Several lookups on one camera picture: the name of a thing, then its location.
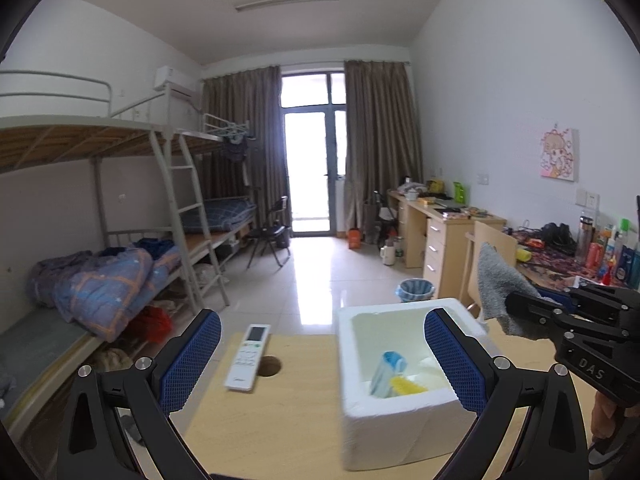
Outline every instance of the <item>gray towel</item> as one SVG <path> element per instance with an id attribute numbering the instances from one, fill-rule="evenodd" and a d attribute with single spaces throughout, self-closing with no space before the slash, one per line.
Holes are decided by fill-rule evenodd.
<path id="1" fill-rule="evenodd" d="M 536 298 L 540 298 L 540 294 L 488 243 L 482 244 L 478 256 L 478 291 L 484 318 L 497 319 L 505 334 L 532 340 L 549 337 L 546 327 L 523 319 L 515 319 L 507 313 L 504 302 L 510 292 L 521 292 Z"/>

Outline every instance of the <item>curtain rod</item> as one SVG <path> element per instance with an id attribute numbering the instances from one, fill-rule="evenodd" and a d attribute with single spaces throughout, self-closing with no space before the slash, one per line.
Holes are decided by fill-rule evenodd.
<path id="1" fill-rule="evenodd" d="M 321 64 L 321 63 L 344 63 L 346 61 L 364 61 L 366 63 L 402 63 L 405 66 L 411 66 L 411 62 L 410 61 L 389 61 L 388 59 L 337 59 L 334 61 L 303 61 L 303 62 L 299 62 L 299 63 L 270 63 L 268 65 L 263 65 L 263 66 L 256 66 L 253 68 L 244 68 L 242 70 L 236 70 L 235 72 L 229 72 L 229 73 L 225 73 L 225 74 L 220 74 L 220 75 L 213 75 L 210 77 L 201 77 L 200 79 L 198 79 L 198 81 L 206 81 L 208 79 L 215 79 L 217 77 L 223 77 L 225 75 L 233 75 L 233 74 L 238 74 L 240 72 L 247 72 L 249 70 L 260 70 L 262 68 L 268 68 L 270 66 L 279 66 L 281 68 L 286 68 L 287 66 L 300 66 L 300 65 L 313 65 L 313 64 Z"/>
<path id="2" fill-rule="evenodd" d="M 315 65 L 320 63 L 345 63 L 347 61 L 363 61 L 366 63 L 402 63 L 403 65 L 411 65 L 410 61 L 391 61 L 389 59 L 337 59 L 333 61 L 303 61 L 300 63 L 285 63 L 281 64 L 280 66 Z"/>

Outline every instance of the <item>brown curtain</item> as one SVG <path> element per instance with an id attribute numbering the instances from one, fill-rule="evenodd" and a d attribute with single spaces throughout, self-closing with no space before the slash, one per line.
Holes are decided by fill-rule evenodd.
<path id="1" fill-rule="evenodd" d="M 249 121 L 250 133 L 256 140 L 249 141 L 244 164 L 229 161 L 222 156 L 222 150 L 205 156 L 203 191 L 208 198 L 250 195 L 258 207 L 260 222 L 264 221 L 266 212 L 277 199 L 289 195 L 280 113 L 281 89 L 279 66 L 248 70 L 204 82 L 204 111 L 227 121 Z M 286 214 L 284 220 L 289 223 L 290 214 Z"/>
<path id="2" fill-rule="evenodd" d="M 373 192 L 396 188 L 403 175 L 422 181 L 422 152 L 403 63 L 347 61 L 346 227 L 362 228 Z"/>

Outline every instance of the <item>ceiling light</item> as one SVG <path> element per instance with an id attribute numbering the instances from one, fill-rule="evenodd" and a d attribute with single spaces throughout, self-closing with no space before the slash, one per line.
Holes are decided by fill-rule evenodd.
<path id="1" fill-rule="evenodd" d="M 269 7 L 273 5 L 295 4 L 298 2 L 323 2 L 325 0 L 257 0 L 256 2 L 250 2 L 248 4 L 236 5 L 235 9 L 238 12 L 244 10 L 258 9 L 260 7 Z"/>

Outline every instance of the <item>metal screw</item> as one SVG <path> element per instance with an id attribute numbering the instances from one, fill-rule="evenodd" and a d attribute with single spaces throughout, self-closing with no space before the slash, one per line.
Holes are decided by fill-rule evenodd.
<path id="1" fill-rule="evenodd" d="M 91 373 L 91 367 L 89 365 L 83 365 L 78 369 L 78 375 L 80 377 L 87 377 Z"/>
<path id="2" fill-rule="evenodd" d="M 569 373 L 569 370 L 566 369 L 566 366 L 557 363 L 554 365 L 554 372 L 560 376 L 565 376 Z"/>
<path id="3" fill-rule="evenodd" d="M 136 361 L 136 368 L 138 370 L 146 370 L 151 366 L 151 357 L 141 357 Z"/>
<path id="4" fill-rule="evenodd" d="M 506 370 L 511 366 L 511 361 L 509 361 L 506 357 L 498 356 L 494 359 L 494 364 L 500 370 Z"/>

